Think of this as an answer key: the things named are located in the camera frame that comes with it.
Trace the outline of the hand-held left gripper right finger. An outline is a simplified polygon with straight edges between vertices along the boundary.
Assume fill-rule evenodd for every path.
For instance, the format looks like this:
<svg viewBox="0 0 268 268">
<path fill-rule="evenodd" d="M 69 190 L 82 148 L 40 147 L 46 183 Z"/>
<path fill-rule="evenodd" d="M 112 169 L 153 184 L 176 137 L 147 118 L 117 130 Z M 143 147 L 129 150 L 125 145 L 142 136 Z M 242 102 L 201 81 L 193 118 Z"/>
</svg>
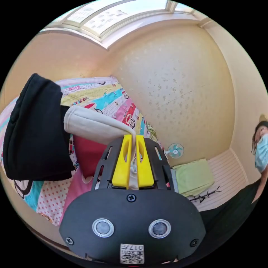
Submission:
<svg viewBox="0 0 268 268">
<path fill-rule="evenodd" d="M 139 188 L 152 188 L 154 177 L 146 149 L 145 139 L 142 135 L 136 135 L 137 151 L 137 181 Z"/>
</svg>

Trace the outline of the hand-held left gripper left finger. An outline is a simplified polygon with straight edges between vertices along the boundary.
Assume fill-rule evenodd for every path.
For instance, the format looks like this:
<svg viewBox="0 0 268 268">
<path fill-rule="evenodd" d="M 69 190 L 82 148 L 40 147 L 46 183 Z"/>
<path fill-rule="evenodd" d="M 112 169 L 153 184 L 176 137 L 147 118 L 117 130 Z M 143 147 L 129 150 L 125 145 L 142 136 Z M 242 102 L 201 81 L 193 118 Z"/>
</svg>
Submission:
<svg viewBox="0 0 268 268">
<path fill-rule="evenodd" d="M 113 188 L 128 188 L 132 153 L 132 135 L 124 135 L 112 177 Z"/>
</svg>

